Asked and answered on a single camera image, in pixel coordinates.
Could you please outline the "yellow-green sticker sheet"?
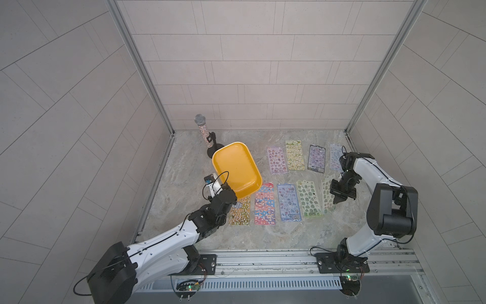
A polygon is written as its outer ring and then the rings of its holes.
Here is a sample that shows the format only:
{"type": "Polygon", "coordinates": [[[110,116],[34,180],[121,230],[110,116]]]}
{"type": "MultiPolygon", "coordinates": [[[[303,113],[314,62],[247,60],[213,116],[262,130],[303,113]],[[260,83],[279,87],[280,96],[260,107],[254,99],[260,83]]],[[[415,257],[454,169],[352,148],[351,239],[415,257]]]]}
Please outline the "yellow-green sticker sheet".
{"type": "Polygon", "coordinates": [[[286,141],[287,165],[289,170],[306,169],[301,141],[286,141]]]}

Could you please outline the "green dinosaur sticker sheet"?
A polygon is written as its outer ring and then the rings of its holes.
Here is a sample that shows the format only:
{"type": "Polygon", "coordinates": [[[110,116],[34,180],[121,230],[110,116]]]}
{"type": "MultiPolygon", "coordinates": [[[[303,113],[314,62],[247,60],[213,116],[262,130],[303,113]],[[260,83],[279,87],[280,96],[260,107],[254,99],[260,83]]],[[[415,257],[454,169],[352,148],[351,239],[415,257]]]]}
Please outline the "green dinosaur sticker sheet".
{"type": "Polygon", "coordinates": [[[313,181],[297,181],[297,194],[304,217],[319,217],[323,215],[318,199],[318,191],[313,181]]]}

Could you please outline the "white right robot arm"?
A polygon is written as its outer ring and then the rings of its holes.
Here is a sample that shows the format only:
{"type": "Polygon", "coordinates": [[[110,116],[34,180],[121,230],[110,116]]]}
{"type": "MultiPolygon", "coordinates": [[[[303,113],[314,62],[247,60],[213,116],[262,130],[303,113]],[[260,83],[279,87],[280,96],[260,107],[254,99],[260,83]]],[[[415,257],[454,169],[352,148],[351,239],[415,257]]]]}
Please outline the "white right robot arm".
{"type": "Polygon", "coordinates": [[[346,152],[339,158],[342,173],[332,180],[333,204],[357,199],[356,185],[365,182],[372,192],[364,225],[355,235],[337,247],[335,261],[362,258],[383,241],[405,244],[405,236],[414,237],[418,219],[418,191],[393,179],[368,153],[346,152]]]}

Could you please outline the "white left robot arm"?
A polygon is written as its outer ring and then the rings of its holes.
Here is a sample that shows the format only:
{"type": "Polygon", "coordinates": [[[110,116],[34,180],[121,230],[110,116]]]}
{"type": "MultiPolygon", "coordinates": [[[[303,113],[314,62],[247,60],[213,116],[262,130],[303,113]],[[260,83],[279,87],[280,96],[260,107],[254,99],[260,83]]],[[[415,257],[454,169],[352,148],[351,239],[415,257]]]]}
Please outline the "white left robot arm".
{"type": "Polygon", "coordinates": [[[86,278],[94,302],[126,303],[133,292],[161,277],[193,272],[200,259],[195,244],[225,225],[236,203],[235,192],[224,186],[173,229],[141,243],[111,245],[86,278]]]}

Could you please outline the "light blue sticker sheet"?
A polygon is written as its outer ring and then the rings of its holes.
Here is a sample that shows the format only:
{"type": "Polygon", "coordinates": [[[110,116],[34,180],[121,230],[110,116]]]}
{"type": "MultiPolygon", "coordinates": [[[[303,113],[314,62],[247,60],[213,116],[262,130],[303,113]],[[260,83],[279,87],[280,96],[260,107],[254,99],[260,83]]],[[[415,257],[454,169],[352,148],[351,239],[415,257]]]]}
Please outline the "light blue sticker sheet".
{"type": "Polygon", "coordinates": [[[330,169],[342,172],[342,165],[340,164],[340,157],[342,156],[342,146],[338,144],[330,145],[330,169]]]}

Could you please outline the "purple bonbon sticker sheet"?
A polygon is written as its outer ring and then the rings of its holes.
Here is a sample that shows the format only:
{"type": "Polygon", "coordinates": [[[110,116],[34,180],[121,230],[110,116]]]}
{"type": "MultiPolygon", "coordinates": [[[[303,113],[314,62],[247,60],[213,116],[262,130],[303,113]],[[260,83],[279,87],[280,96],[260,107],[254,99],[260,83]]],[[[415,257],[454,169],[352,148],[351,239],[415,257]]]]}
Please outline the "purple bonbon sticker sheet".
{"type": "Polygon", "coordinates": [[[324,173],[325,172],[325,159],[326,149],[317,145],[310,145],[309,157],[308,157],[308,170],[324,173]]]}

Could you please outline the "white green sticker sheet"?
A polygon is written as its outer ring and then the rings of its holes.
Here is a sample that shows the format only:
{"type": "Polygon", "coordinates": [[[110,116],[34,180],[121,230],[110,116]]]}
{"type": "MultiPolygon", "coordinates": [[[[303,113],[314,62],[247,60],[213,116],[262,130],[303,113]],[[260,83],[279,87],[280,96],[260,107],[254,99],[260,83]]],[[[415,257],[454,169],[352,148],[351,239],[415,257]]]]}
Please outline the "white green sticker sheet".
{"type": "Polygon", "coordinates": [[[335,176],[328,176],[324,178],[321,182],[321,194],[323,198],[323,212],[324,214],[329,214],[336,209],[336,205],[334,205],[334,196],[330,193],[330,186],[332,180],[335,176]]]}

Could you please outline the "pink sticker sheet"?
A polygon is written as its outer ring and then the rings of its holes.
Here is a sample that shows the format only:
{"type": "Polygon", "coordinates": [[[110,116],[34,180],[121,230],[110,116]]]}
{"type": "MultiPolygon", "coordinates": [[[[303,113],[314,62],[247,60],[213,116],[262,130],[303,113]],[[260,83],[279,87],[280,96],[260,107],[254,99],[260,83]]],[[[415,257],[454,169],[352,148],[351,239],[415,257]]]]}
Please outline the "pink sticker sheet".
{"type": "Polygon", "coordinates": [[[286,158],[280,147],[268,147],[267,157],[270,167],[270,173],[273,175],[286,174],[288,172],[286,158]]]}

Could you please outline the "red blue sticker sheet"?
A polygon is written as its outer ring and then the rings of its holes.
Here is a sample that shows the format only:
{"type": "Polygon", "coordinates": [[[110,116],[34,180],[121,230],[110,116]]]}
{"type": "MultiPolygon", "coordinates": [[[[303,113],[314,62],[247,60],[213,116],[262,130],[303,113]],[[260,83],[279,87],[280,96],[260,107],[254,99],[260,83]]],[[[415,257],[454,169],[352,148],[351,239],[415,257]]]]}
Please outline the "red blue sticker sheet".
{"type": "Polygon", "coordinates": [[[254,201],[254,223],[256,225],[275,225],[274,185],[265,182],[256,192],[254,201]]]}

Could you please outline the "panda sticker sheet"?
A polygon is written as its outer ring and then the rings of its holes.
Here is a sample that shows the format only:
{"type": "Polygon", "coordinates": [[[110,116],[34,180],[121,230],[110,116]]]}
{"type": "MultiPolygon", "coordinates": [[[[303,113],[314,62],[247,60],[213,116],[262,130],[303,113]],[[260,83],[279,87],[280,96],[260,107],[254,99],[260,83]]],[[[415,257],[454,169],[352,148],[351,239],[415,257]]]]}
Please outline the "panda sticker sheet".
{"type": "Polygon", "coordinates": [[[244,197],[237,201],[230,211],[230,225],[249,225],[251,215],[251,198],[244,197]]]}

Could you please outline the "blue puffy sticker sheet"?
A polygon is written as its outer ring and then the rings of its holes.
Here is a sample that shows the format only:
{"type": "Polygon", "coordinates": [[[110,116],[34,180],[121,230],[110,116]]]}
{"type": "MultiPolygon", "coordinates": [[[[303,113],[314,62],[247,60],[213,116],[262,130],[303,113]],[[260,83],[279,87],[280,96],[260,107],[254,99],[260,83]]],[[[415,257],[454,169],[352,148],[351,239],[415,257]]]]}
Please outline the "blue puffy sticker sheet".
{"type": "Polygon", "coordinates": [[[296,186],[293,184],[278,184],[278,202],[282,222],[301,222],[300,206],[296,186]]]}

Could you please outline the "yellow storage box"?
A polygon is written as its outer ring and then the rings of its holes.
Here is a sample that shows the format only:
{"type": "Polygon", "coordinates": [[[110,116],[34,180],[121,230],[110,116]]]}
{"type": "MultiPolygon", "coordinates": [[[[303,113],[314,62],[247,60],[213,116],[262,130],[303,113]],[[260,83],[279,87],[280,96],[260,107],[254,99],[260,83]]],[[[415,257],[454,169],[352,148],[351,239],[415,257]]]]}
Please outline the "yellow storage box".
{"type": "Polygon", "coordinates": [[[251,196],[263,185],[263,178],[249,148],[242,142],[235,142],[217,150],[212,164],[221,174],[228,171],[227,184],[238,199],[251,196]]]}

